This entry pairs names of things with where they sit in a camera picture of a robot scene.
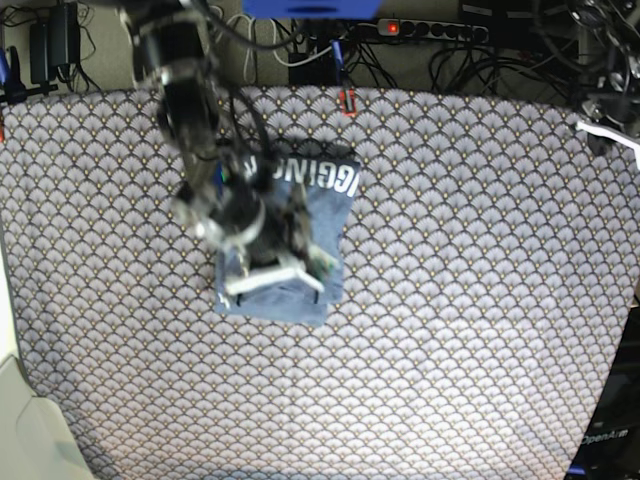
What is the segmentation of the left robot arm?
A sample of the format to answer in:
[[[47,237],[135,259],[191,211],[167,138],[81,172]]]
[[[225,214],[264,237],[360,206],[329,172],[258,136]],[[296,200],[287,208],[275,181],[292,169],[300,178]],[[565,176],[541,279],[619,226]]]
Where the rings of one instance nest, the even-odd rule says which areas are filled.
[[[639,153],[639,3],[570,1],[568,10],[599,42],[585,55],[591,69],[581,110],[596,155],[613,143]]]

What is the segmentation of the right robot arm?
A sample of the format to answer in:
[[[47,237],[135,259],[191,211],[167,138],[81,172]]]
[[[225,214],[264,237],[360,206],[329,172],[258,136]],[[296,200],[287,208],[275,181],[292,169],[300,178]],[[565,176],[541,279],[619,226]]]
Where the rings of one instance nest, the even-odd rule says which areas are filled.
[[[233,30],[206,1],[122,1],[117,10],[132,46],[134,83],[159,93],[158,126],[187,171],[173,203],[176,219],[249,264],[302,257],[307,236],[298,222],[300,203],[278,207],[270,199],[278,161],[266,128],[225,77],[214,50],[216,34],[254,50],[260,44]],[[231,112],[220,103],[223,93],[240,100],[255,122],[256,166],[241,138],[220,134]]]

